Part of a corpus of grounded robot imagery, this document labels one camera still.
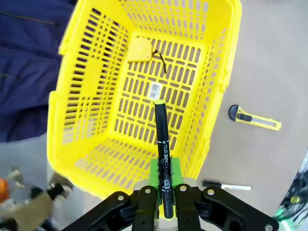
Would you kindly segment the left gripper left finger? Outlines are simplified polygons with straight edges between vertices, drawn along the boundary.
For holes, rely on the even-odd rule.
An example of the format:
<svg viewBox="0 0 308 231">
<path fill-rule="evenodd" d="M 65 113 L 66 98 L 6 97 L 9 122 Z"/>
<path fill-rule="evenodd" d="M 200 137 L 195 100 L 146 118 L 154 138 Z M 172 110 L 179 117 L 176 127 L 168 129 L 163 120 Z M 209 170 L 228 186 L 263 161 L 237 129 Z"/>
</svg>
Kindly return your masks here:
<svg viewBox="0 0 308 231">
<path fill-rule="evenodd" d="M 149 181 L 131 195 L 117 191 L 64 228 L 65 231 L 153 231 L 158 198 L 157 186 Z"/>
</svg>

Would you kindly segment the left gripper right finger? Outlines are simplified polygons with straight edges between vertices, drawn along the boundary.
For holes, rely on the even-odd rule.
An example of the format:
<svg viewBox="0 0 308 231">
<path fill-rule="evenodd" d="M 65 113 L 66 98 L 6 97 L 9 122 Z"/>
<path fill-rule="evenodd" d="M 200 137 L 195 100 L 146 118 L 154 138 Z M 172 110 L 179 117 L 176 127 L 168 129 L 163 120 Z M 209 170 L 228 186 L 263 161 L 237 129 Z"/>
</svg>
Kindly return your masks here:
<svg viewBox="0 0 308 231">
<path fill-rule="evenodd" d="M 181 175 L 180 159 L 172 159 L 172 185 L 180 231 L 200 231 L 200 220 L 222 231 L 277 231 L 278 222 L 213 185 L 201 190 Z"/>
</svg>

